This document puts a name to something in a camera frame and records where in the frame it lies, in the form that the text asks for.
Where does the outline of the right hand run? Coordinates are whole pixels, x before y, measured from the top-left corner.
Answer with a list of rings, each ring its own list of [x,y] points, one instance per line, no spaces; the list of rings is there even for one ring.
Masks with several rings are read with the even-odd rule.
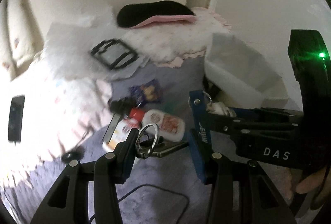
[[[318,192],[312,202],[311,208],[321,207],[330,196],[330,169],[324,168],[317,173],[309,175],[295,187],[298,194],[305,194],[318,188]]]

